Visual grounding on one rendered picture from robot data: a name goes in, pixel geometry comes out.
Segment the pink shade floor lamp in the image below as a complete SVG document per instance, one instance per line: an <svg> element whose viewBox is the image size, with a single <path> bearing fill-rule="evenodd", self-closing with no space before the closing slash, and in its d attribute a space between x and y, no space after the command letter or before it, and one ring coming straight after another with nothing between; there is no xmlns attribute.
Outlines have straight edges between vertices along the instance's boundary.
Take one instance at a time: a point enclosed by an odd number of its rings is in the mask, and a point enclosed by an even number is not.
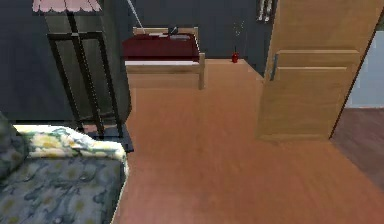
<svg viewBox="0 0 384 224"><path fill-rule="evenodd" d="M118 112L116 94L113 86L112 76L110 72L110 66L107 58L106 45L103 38L102 31L90 31L90 32L80 32L76 23L75 15L80 15L84 13L85 15L91 15L100 13L102 11L102 6L97 0L32 0L32 11L37 15L47 16L48 14L61 14L65 15L71 31L69 33L48 33L47 38L48 42L55 60L57 70L60 75L69 105L72 110L74 121L76 122L77 128L80 131L84 130L83 123L87 121L93 121L96 125L97 138L103 139L105 136L105 128L103 124L104 118L114 117L118 137L123 137L122 124L120 122L120 116ZM91 77L89 70L86 53L83 46L84 40L96 40L98 42L102 66L107 82L107 88L109 92L109 97L112 104L112 112L110 113L101 113L95 86ZM80 74L82 75L85 91L87 98L91 107L92 115L88 117L81 118L74 95L72 93L68 77L65 72L65 68L59 53L57 46L58 42L71 41L74 47L75 56L79 64Z"/></svg>

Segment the wooden bed red blanket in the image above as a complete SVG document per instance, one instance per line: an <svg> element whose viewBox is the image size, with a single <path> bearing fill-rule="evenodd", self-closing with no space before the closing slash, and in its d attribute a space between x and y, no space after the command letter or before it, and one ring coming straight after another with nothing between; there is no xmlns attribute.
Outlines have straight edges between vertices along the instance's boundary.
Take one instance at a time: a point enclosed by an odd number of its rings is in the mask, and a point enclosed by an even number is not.
<svg viewBox="0 0 384 224"><path fill-rule="evenodd" d="M131 88L205 88L205 53L199 48L199 28L178 28L186 41L171 40L168 28L133 28L122 42L123 61Z"/></svg>

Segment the red vase with twigs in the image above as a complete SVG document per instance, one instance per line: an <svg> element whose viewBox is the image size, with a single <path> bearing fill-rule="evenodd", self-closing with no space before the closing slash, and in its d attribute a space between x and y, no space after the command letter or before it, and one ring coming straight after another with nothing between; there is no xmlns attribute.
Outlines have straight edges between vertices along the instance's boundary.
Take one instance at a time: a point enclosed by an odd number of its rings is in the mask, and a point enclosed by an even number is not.
<svg viewBox="0 0 384 224"><path fill-rule="evenodd" d="M244 50L246 45L246 26L245 21L237 21L233 23L233 45L234 51L232 53L232 62L237 63L240 58L240 53Z"/></svg>

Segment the dark laptop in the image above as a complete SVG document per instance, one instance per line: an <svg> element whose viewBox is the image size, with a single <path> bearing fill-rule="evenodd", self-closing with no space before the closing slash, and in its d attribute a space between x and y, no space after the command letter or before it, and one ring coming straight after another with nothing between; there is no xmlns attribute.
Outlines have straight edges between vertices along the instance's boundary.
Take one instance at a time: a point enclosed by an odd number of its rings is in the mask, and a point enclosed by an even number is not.
<svg viewBox="0 0 384 224"><path fill-rule="evenodd" d="M168 29L168 36L171 40L189 40L190 37L187 34L180 34L177 27L170 27Z"/></svg>

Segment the open wooden room door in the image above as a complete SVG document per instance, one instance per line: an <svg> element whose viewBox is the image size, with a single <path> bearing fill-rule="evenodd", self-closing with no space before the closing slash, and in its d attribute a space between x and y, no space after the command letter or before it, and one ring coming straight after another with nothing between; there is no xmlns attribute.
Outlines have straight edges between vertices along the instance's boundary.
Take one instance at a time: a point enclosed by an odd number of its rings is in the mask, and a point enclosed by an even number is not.
<svg viewBox="0 0 384 224"><path fill-rule="evenodd" d="M384 10L384 0L278 0L257 136L327 139ZM273 57L276 74L270 81Z"/></svg>

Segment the yellow floral cushion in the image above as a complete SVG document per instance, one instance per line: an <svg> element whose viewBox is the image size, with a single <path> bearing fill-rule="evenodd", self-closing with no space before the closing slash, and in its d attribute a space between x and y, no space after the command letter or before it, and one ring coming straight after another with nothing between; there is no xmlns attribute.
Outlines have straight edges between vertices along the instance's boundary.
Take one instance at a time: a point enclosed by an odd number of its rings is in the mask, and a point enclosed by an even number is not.
<svg viewBox="0 0 384 224"><path fill-rule="evenodd" d="M121 143L94 140L72 128L53 125L15 125L27 141L31 158L92 157L112 158L124 162Z"/></svg>

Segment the grey floral sofa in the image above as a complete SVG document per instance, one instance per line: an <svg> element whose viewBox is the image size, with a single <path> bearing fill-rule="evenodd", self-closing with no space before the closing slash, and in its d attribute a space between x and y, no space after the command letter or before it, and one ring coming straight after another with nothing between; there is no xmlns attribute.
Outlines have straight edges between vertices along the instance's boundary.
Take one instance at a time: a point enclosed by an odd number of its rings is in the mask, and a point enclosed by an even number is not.
<svg viewBox="0 0 384 224"><path fill-rule="evenodd" d="M116 224L127 158L31 158L0 180L0 224Z"/></svg>

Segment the dark grey sofa cushion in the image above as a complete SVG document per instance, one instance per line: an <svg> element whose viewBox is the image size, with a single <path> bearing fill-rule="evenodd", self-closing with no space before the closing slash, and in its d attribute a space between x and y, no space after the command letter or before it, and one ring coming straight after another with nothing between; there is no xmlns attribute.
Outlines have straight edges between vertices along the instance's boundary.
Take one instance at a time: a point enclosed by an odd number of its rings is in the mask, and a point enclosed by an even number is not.
<svg viewBox="0 0 384 224"><path fill-rule="evenodd" d="M0 180L16 170L28 153L26 140L0 112Z"/></svg>

